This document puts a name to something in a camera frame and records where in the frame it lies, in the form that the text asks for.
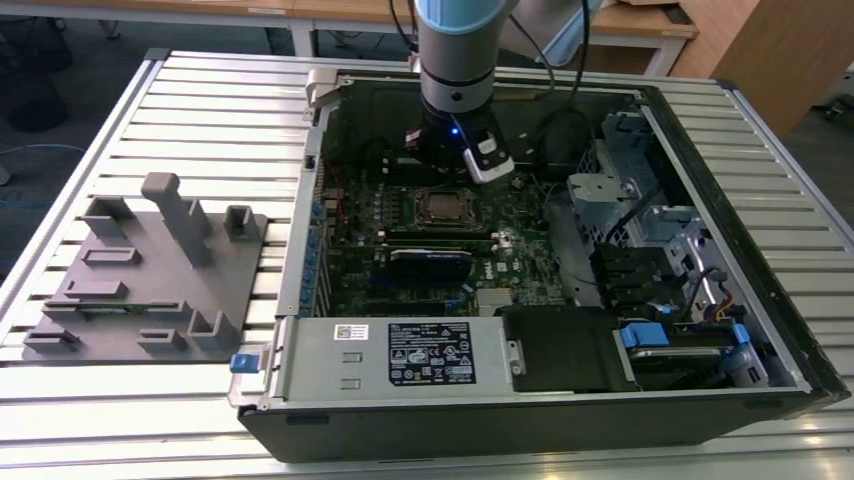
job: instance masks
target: wire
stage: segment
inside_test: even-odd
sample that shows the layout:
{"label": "wire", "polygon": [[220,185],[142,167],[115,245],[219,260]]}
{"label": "wire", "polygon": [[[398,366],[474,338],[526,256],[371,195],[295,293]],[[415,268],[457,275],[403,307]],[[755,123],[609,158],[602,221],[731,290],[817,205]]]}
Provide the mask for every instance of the wire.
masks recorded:
{"label": "wire", "polygon": [[534,46],[534,49],[537,50],[537,54],[539,55],[539,58],[543,60],[546,71],[549,72],[549,90],[543,92],[541,95],[538,95],[538,98],[543,98],[546,95],[550,95],[558,88],[557,81],[555,81],[555,70],[554,70],[554,67],[551,66],[551,63],[549,63],[549,59],[546,58],[543,49],[539,48],[539,44],[537,43],[537,40],[534,40],[534,37],[522,26],[522,23],[519,23],[519,20],[517,19],[517,16],[514,14],[510,14],[510,21],[517,26],[517,30],[519,30],[519,33],[525,36],[525,38],[527,38],[529,42]]}
{"label": "wire", "polygon": [[631,221],[635,215],[641,213],[641,210],[643,210],[647,207],[647,205],[650,204],[655,196],[661,193],[661,191],[662,191],[662,187],[659,186],[655,190],[650,190],[647,194],[643,197],[641,197],[641,200],[638,200],[638,203],[634,204],[634,206],[626,212],[626,215],[623,215],[623,217],[617,221],[617,223],[611,227],[611,230],[609,230],[609,233],[605,236],[605,243],[611,243],[611,238],[614,238],[614,235],[617,235],[617,232],[619,232],[619,229],[626,226],[626,224]]}
{"label": "wire", "polygon": [[717,271],[721,271],[721,269],[711,265],[699,272],[699,277],[697,278],[694,285],[691,285],[689,296],[685,298],[685,306],[682,307],[682,314],[679,315],[681,323],[685,323],[691,315],[691,305],[694,305],[694,300],[697,300],[697,294],[699,293],[699,287],[703,284],[703,280]]}
{"label": "wire", "polygon": [[573,91],[570,92],[570,105],[575,105],[575,98],[578,97],[578,89],[582,85],[582,78],[585,76],[585,69],[587,68],[587,50],[590,46],[590,3],[589,0],[582,0],[582,19],[585,23],[585,36],[581,46],[581,58],[578,60],[578,70],[575,72],[575,83],[573,84]]}
{"label": "wire", "polygon": [[718,288],[726,294],[726,298],[721,302],[721,305],[718,305],[718,307],[711,312],[711,315],[709,315],[709,317],[706,318],[706,321],[709,320],[714,320],[715,322],[721,321],[721,319],[723,318],[723,313],[726,312],[726,309],[730,308],[735,303],[735,296],[733,295],[733,292],[730,291],[730,289],[726,288],[726,286],[723,285],[723,282],[718,282]]}
{"label": "wire", "polygon": [[395,28],[398,29],[398,35],[401,35],[401,40],[406,44],[406,47],[410,49],[410,52],[417,51],[415,44],[413,40],[406,36],[403,32],[403,27],[401,26],[401,20],[398,19],[398,12],[395,11],[395,0],[389,0],[389,13],[391,13],[391,19],[395,21]]}

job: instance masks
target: motherboard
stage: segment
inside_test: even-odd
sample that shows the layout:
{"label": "motherboard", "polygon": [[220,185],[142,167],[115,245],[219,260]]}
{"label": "motherboard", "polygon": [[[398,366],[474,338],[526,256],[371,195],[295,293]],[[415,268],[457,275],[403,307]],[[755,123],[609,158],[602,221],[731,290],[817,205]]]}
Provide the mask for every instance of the motherboard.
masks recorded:
{"label": "motherboard", "polygon": [[331,315],[493,316],[566,303],[543,215],[551,184],[527,173],[449,182],[385,158],[378,169],[330,167],[326,187]]}

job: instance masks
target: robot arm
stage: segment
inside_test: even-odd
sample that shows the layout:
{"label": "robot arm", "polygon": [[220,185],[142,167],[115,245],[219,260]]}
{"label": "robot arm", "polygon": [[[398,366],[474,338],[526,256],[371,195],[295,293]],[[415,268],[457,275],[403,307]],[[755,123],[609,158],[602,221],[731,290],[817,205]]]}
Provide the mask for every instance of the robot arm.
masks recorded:
{"label": "robot arm", "polygon": [[[490,103],[502,30],[518,3],[417,1],[425,121],[407,135],[407,147],[449,172],[462,157],[475,183],[487,183],[514,170]],[[570,23],[578,23],[581,15],[573,19]],[[579,26],[566,28],[581,31]],[[571,41],[577,48],[581,37]]]}

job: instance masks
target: cable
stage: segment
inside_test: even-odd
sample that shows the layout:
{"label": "cable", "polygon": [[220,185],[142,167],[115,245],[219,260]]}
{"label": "cable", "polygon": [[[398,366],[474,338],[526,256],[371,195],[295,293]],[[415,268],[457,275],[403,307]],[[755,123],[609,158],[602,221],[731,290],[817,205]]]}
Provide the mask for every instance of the cable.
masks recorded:
{"label": "cable", "polygon": [[410,49],[410,52],[415,52],[418,49],[415,48],[415,44],[406,36],[403,31],[403,27],[401,26],[401,20],[398,19],[398,12],[395,11],[395,0],[389,0],[389,13],[391,13],[391,19],[395,21],[395,28],[398,29],[398,35],[401,35],[401,40],[406,44],[406,47]]}
{"label": "cable", "polygon": [[641,210],[643,210],[647,207],[647,205],[650,204],[655,196],[661,193],[661,191],[662,191],[662,187],[659,186],[655,190],[650,190],[647,194],[643,197],[641,197],[641,200],[638,200],[638,203],[634,204],[634,206],[626,212],[626,215],[623,215],[623,217],[618,220],[618,222],[611,227],[611,230],[609,230],[609,233],[605,236],[605,243],[611,243],[611,238],[614,238],[614,235],[617,235],[617,232],[619,232],[619,229],[626,226],[626,224],[631,221],[635,215],[641,213]]}
{"label": "cable", "polygon": [[531,36],[529,31],[525,29],[525,27],[519,23],[519,20],[517,19],[517,16],[513,13],[510,14],[510,21],[517,26],[517,30],[519,30],[519,33],[525,36],[525,38],[527,38],[529,42],[534,46],[534,49],[537,50],[537,54],[539,55],[539,58],[543,59],[543,65],[546,66],[546,71],[549,72],[549,90],[543,92],[541,95],[538,95],[538,98],[543,98],[546,95],[550,95],[558,88],[557,81],[555,81],[555,70],[554,70],[554,67],[551,66],[551,63],[549,63],[549,59],[546,58],[543,49],[539,48],[537,40],[534,40],[534,37]]}
{"label": "cable", "polygon": [[694,300],[697,300],[697,294],[699,293],[699,287],[703,284],[703,280],[709,275],[721,269],[714,265],[706,267],[702,272],[699,272],[699,277],[691,285],[691,290],[689,292],[689,296],[685,297],[685,306],[682,307],[682,314],[679,315],[679,322],[685,323],[689,317],[691,316],[691,305],[694,305]]}
{"label": "cable", "polygon": [[587,47],[590,46],[590,4],[589,0],[582,0],[582,19],[585,23],[585,36],[581,46],[581,58],[578,60],[578,71],[575,72],[575,84],[573,85],[573,91],[570,92],[570,105],[575,105],[575,97],[578,96],[578,89],[582,85],[582,78],[585,76],[585,69],[587,68]]}
{"label": "cable", "polygon": [[415,20],[415,0],[407,2],[410,7],[410,21],[413,22],[413,33],[418,37],[418,21]]}
{"label": "cable", "polygon": [[723,282],[718,282],[718,288],[726,294],[726,298],[721,302],[721,305],[718,305],[718,307],[711,312],[711,315],[709,315],[709,317],[706,318],[706,321],[709,320],[714,320],[715,322],[719,321],[721,318],[723,318],[723,312],[726,312],[726,309],[730,308],[735,303],[735,296],[733,295],[733,292],[730,291],[730,289],[726,288],[726,286],[723,285]]}
{"label": "cable", "polygon": [[39,208],[39,207],[47,207],[51,204],[52,202],[19,203],[19,202],[10,202],[8,200],[0,200],[0,205],[12,207],[12,208]]}

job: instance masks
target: blue latch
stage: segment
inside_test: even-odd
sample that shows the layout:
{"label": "blue latch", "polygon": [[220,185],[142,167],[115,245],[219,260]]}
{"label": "blue latch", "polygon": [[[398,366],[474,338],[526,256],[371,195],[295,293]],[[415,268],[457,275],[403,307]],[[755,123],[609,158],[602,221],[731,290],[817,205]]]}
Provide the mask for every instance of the blue latch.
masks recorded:
{"label": "blue latch", "polygon": [[735,341],[739,345],[750,343],[750,332],[747,331],[747,327],[741,323],[737,323],[733,326],[733,333],[735,334]]}
{"label": "blue latch", "polygon": [[661,323],[630,323],[627,327],[621,328],[619,336],[626,348],[666,347],[670,345]]}
{"label": "blue latch", "polygon": [[260,371],[262,356],[251,353],[235,353],[231,356],[228,369],[231,373],[258,373]]}

